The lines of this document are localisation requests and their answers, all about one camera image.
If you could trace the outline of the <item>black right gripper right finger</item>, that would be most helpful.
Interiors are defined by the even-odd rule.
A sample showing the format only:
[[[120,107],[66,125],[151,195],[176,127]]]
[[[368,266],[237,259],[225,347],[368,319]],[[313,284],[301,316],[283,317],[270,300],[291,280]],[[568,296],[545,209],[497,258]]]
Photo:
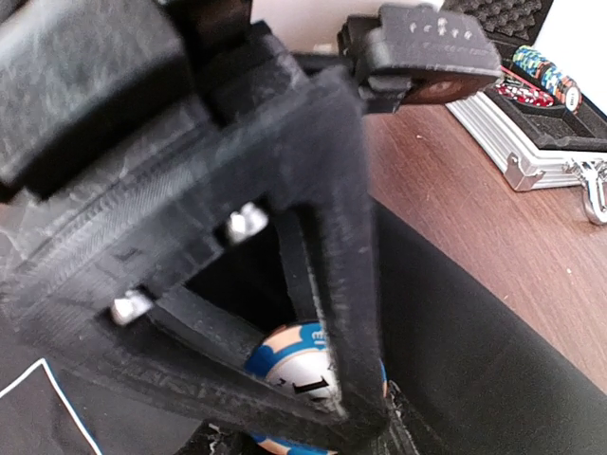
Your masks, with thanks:
[[[424,421],[396,383],[388,384],[389,425],[374,441],[381,455],[440,455],[449,448]]]

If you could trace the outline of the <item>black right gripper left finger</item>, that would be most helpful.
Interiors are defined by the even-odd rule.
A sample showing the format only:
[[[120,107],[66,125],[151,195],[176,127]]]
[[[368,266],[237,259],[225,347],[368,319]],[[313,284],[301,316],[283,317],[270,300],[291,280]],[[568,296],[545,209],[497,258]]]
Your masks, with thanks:
[[[270,206],[294,211],[303,234],[312,304],[328,336],[340,401],[331,413],[273,392],[273,427],[383,427],[387,422],[380,369],[374,263],[374,214],[367,190],[273,190]]]

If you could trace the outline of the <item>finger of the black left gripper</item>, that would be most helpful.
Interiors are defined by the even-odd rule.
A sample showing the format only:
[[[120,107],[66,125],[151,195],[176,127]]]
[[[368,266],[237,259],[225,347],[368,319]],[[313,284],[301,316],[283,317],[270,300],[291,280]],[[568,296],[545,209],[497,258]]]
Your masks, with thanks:
[[[244,444],[243,433],[203,422],[175,455],[236,455]]]
[[[177,286],[132,328],[121,328],[109,317],[115,291],[101,291],[91,300],[42,283],[15,284],[14,329],[78,377],[116,393],[244,432],[294,433],[269,423],[270,394],[292,397],[246,371],[260,336],[242,320]]]

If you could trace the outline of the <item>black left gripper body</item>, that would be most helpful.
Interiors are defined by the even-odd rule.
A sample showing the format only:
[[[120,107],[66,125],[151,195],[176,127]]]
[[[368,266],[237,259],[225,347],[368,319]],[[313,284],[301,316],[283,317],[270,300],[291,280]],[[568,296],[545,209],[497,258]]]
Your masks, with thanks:
[[[343,67],[308,76],[262,30],[193,66],[205,50],[154,1],[28,1],[2,24],[1,196],[17,206],[1,312],[15,333],[15,284],[203,300],[191,284],[243,205],[367,190]]]

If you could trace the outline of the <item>poker chip pile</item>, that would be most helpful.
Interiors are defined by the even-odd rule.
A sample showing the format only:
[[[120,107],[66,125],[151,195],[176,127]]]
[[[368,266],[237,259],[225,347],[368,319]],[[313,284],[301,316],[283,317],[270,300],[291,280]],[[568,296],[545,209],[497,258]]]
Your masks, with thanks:
[[[284,430],[252,432],[272,454],[333,454],[361,446],[387,424],[388,378],[377,326],[329,321],[293,323],[271,333],[251,353],[245,369],[273,390],[311,407],[308,422]]]

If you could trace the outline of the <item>black poker play mat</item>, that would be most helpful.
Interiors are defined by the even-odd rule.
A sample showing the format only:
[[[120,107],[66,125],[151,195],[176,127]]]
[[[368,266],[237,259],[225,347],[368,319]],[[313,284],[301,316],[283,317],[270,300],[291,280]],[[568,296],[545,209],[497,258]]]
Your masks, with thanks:
[[[384,362],[448,454],[606,454],[606,394],[462,267],[377,203]],[[257,303],[285,287],[269,227],[191,284]],[[46,356],[103,454],[175,454],[200,423],[20,346],[1,316],[1,390]],[[1,399],[1,454],[93,454],[42,368]]]

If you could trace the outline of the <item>aluminium poker chip case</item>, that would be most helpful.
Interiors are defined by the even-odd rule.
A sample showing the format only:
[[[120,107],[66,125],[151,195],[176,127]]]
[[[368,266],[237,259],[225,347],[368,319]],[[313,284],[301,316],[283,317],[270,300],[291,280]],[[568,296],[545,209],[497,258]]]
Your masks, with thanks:
[[[517,192],[581,188],[588,220],[606,222],[606,116],[534,45],[549,1],[447,1],[479,20],[502,77],[449,111]]]

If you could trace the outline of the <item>red translucent die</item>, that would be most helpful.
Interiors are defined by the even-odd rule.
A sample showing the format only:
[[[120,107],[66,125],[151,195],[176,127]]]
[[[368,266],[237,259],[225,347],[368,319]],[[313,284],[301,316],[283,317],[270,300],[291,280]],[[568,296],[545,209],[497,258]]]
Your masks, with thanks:
[[[554,105],[553,98],[534,86],[517,85],[510,82],[501,82],[494,89],[503,97],[515,100],[518,103],[529,104],[547,108]]]

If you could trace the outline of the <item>far poker chip row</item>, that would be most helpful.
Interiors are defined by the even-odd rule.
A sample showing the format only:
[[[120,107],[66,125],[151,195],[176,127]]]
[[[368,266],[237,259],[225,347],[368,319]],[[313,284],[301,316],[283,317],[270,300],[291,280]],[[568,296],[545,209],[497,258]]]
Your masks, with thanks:
[[[529,45],[522,45],[513,53],[512,62],[534,78],[570,112],[576,114],[579,111],[583,96],[578,84],[540,51]]]

